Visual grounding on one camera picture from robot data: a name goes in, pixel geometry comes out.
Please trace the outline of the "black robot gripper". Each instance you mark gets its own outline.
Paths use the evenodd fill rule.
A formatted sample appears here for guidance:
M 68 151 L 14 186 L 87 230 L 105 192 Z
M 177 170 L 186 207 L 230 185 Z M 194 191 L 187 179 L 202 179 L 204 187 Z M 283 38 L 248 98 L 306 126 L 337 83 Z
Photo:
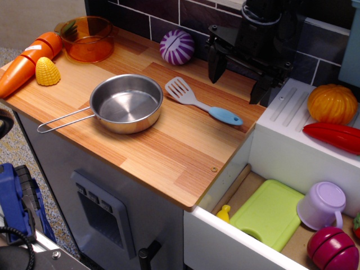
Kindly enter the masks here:
M 271 87 L 284 84 L 292 69 L 282 52 L 283 43 L 296 34 L 296 17 L 281 16 L 269 24 L 240 20 L 238 28 L 209 26 L 208 76 L 216 83 L 231 60 L 260 75 L 254 84 L 249 104 L 258 104 Z

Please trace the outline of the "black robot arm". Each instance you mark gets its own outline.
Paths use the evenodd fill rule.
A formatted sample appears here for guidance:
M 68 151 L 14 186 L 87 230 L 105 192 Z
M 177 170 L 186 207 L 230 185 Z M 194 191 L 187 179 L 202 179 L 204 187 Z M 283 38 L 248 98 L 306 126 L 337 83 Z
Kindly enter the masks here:
M 250 94 L 258 104 L 267 92 L 284 84 L 293 63 L 284 43 L 292 40 L 298 27 L 299 1 L 245 1 L 238 28 L 209 26 L 208 74 L 216 83 L 232 61 L 259 75 Z

